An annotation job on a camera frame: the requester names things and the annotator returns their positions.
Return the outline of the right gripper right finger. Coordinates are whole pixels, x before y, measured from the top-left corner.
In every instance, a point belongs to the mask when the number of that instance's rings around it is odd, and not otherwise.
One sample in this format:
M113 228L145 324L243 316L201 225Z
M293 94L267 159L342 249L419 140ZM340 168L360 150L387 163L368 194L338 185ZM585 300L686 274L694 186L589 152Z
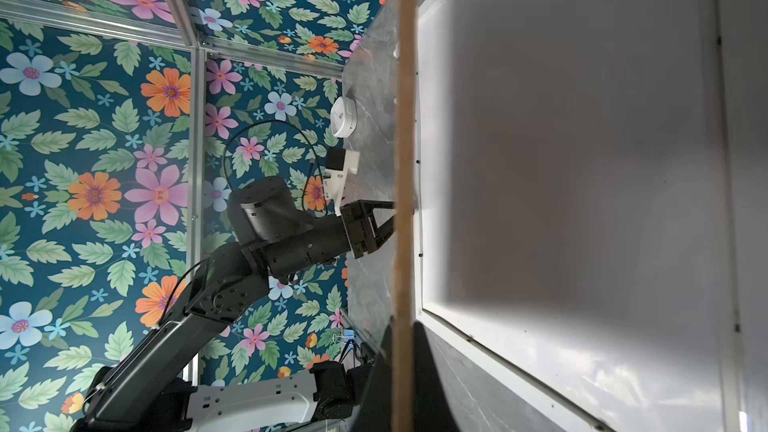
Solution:
M442 386L426 330L413 325L414 403L413 425L418 432L458 432Z

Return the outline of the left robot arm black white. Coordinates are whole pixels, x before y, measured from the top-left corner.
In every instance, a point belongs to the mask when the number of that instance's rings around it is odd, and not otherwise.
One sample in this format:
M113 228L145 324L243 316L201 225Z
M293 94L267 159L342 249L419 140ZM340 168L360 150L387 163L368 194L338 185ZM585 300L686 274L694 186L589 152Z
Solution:
M235 241L218 247L175 286L148 335L117 366L92 380L78 431L225 431L275 423L346 419L361 402L370 367L324 361L282 379L243 386L194 386L182 369L272 283L290 283L314 266L379 250L393 235L378 223L376 200L339 215L298 209L286 181L268 177L234 191L227 214Z

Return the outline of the brown cardboard backing board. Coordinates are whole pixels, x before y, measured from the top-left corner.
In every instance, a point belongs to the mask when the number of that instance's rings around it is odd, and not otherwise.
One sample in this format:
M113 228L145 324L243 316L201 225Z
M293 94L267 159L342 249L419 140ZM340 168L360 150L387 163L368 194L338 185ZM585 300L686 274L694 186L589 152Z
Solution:
M398 0L397 108L395 131L396 250L393 285L391 429L413 429L413 215L414 126L418 0Z

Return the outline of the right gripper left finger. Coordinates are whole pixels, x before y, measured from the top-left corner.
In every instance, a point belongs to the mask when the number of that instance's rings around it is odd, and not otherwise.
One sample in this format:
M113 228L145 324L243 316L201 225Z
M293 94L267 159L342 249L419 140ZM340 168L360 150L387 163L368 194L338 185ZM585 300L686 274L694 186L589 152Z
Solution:
M366 386L351 431L389 432L392 430L392 327L385 329L379 352L368 375Z

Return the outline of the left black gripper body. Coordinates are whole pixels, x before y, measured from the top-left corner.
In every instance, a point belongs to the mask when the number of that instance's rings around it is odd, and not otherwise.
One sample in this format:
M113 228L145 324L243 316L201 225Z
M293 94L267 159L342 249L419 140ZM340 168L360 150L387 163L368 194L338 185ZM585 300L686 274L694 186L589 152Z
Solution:
M341 207L346 237L355 259L373 253L371 249L374 247L372 227L372 221L375 220L374 213L366 213L362 208L362 201L354 201Z

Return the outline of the white round device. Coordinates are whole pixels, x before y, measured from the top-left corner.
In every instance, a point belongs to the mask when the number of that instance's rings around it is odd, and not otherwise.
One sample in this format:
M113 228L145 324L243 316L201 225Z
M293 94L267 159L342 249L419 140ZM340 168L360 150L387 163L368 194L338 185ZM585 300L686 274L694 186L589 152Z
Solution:
M330 112L330 129L333 136L339 139L350 137L357 127L357 122L356 102L346 96L338 97Z

